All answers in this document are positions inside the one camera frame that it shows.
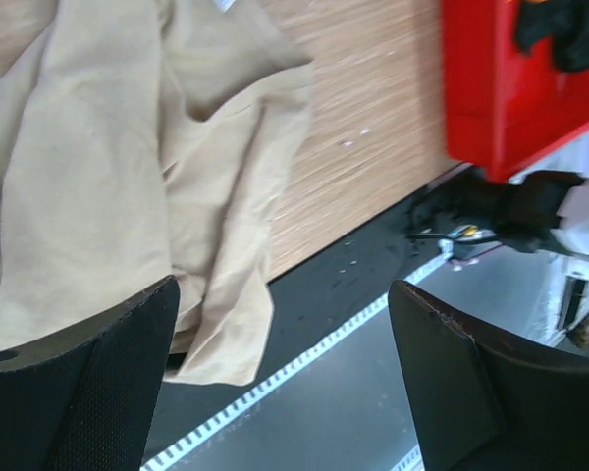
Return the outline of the beige t shirt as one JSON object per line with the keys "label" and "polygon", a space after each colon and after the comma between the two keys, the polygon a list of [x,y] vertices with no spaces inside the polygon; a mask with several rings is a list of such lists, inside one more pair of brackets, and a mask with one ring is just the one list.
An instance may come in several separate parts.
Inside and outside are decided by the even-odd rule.
{"label": "beige t shirt", "polygon": [[0,1],[0,351],[172,275],[167,379],[251,383],[311,90],[254,1]]}

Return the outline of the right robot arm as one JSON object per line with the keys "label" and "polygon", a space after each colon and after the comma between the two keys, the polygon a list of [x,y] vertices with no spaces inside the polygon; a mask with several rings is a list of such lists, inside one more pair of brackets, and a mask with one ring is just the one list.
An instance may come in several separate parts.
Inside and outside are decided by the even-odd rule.
{"label": "right robot arm", "polygon": [[589,178],[537,171],[507,184],[492,230],[520,252],[546,250],[589,261]]}

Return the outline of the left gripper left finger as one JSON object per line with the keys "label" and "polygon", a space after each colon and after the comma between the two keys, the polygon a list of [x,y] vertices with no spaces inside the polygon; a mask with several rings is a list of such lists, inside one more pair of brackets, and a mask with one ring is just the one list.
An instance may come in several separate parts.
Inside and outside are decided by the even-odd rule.
{"label": "left gripper left finger", "polygon": [[167,277],[0,351],[0,470],[137,470],[180,301]]}

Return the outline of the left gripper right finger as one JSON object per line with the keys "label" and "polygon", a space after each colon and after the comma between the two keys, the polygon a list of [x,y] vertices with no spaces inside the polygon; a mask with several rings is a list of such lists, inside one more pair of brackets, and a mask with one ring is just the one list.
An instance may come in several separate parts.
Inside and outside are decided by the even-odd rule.
{"label": "left gripper right finger", "polygon": [[427,470],[589,470],[589,358],[470,316],[406,281],[389,309]]}

